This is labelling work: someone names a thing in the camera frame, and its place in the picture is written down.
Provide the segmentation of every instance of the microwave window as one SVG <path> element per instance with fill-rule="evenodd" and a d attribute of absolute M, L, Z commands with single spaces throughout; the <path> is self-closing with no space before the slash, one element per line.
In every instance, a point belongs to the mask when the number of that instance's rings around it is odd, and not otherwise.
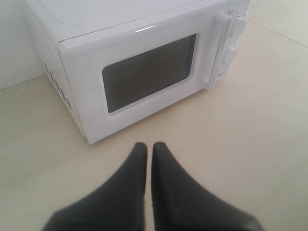
<path fill-rule="evenodd" d="M 106 66 L 108 112 L 178 83 L 190 75 L 196 34 Z"/>

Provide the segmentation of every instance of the microwave handle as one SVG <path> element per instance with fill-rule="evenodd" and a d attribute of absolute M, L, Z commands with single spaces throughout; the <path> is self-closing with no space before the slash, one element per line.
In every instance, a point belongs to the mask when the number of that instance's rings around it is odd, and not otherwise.
<path fill-rule="evenodd" d="M 228 41 L 232 25 L 232 18 L 222 12 L 219 12 L 218 14 L 216 14 L 215 22 L 218 24 L 218 26 L 216 26 L 215 34 L 219 33 L 220 35 L 210 80 L 207 83 L 205 83 L 206 90 L 211 90 L 215 87 L 221 61 L 223 58 L 223 54 L 225 51 L 226 43 Z"/>

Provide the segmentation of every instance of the microwave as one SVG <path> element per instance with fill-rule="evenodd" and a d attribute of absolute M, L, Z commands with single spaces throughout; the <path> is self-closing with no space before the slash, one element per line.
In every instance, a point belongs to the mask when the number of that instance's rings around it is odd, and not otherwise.
<path fill-rule="evenodd" d="M 250 0 L 28 0 L 47 75 L 91 144 L 225 77 Z"/>

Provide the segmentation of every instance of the white wall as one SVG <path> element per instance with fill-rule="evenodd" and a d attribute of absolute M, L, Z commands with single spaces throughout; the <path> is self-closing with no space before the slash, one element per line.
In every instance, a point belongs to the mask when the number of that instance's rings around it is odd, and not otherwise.
<path fill-rule="evenodd" d="M 0 0 L 0 89 L 45 74 L 23 15 L 23 0 Z"/>

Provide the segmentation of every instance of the beige tile floor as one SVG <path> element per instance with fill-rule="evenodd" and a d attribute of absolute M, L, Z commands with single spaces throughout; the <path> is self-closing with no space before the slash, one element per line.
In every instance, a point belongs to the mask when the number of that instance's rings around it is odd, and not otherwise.
<path fill-rule="evenodd" d="M 307 9 L 303 0 L 253 4 L 238 58 L 214 91 L 94 145 L 46 77 L 0 91 L 0 230 L 40 230 L 53 211 L 107 180 L 134 142 L 151 149 L 165 141 L 202 185 L 268 231 L 307 231 Z M 149 182 L 150 174 L 153 231 Z"/>

